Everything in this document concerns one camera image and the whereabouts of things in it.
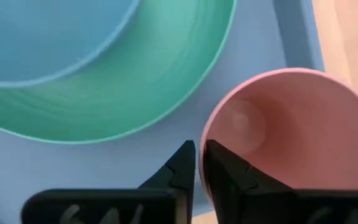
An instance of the black plastic part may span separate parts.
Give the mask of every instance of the black plastic part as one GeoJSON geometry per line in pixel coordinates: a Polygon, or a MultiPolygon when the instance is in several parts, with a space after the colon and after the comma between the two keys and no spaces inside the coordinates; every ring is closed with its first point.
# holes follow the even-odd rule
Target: black plastic part
{"type": "Polygon", "coordinates": [[[203,168],[219,224],[358,224],[358,191],[291,189],[213,140],[203,168]]]}
{"type": "MultiPolygon", "coordinates": [[[[266,206],[274,203],[271,198],[261,197],[258,206],[246,206],[247,201],[253,201],[248,195],[258,195],[267,192],[288,192],[292,189],[274,178],[264,174],[251,166],[247,161],[226,149],[220,143],[208,140],[204,154],[204,172],[206,182],[211,189],[212,199],[219,223],[238,224],[245,220],[253,220],[250,223],[264,223],[262,217],[266,206]]],[[[273,213],[279,216],[285,215],[278,208],[272,208],[272,213],[267,216],[268,221],[276,219],[273,213]]]]}
{"type": "Polygon", "coordinates": [[[190,224],[194,178],[195,145],[186,141],[138,189],[47,190],[25,203],[22,224],[190,224]]]}

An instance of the pink cup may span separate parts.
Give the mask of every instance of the pink cup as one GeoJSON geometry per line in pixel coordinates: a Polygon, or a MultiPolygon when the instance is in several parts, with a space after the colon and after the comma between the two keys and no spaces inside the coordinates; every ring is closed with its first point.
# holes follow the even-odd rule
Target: pink cup
{"type": "Polygon", "coordinates": [[[323,72],[286,68],[240,84],[215,107],[215,139],[294,189],[358,190],[358,96],[323,72]]]}

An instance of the bowl rim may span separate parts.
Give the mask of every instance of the bowl rim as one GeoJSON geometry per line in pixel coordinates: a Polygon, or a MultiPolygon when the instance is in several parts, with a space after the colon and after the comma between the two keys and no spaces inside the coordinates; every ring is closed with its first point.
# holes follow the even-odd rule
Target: bowl rim
{"type": "Polygon", "coordinates": [[[1,81],[0,88],[22,88],[34,86],[42,83],[51,82],[58,78],[66,77],[69,75],[75,75],[75,72],[93,62],[93,60],[97,59],[113,43],[115,43],[115,41],[119,38],[119,36],[123,33],[124,29],[127,27],[128,23],[130,23],[131,19],[135,16],[135,13],[139,8],[140,1],[142,0],[131,0],[129,8],[121,18],[121,21],[114,28],[114,30],[105,38],[105,40],[98,44],[98,46],[94,50],[82,57],[80,60],[77,60],[75,63],[63,69],[60,69],[57,72],[43,75],[38,78],[21,81],[1,81]]]}

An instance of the plastic bowl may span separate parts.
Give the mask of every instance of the plastic bowl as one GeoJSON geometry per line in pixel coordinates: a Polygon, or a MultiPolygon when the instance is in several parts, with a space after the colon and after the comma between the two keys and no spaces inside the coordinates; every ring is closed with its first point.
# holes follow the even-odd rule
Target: plastic bowl
{"type": "Polygon", "coordinates": [[[0,86],[73,73],[119,36],[140,0],[0,0],[0,86]]]}
{"type": "Polygon", "coordinates": [[[114,47],[76,74],[0,88],[0,128],[73,144],[116,139],[154,124],[212,69],[235,7],[235,0],[142,1],[114,47]]]}

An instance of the wooden surface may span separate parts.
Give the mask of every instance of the wooden surface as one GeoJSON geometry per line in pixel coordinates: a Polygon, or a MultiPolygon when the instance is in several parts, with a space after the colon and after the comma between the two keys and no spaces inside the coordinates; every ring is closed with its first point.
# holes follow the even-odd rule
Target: wooden surface
{"type": "MultiPolygon", "coordinates": [[[[358,92],[358,0],[313,0],[326,71],[358,92]]],[[[194,224],[217,224],[214,212],[194,224]]]]}

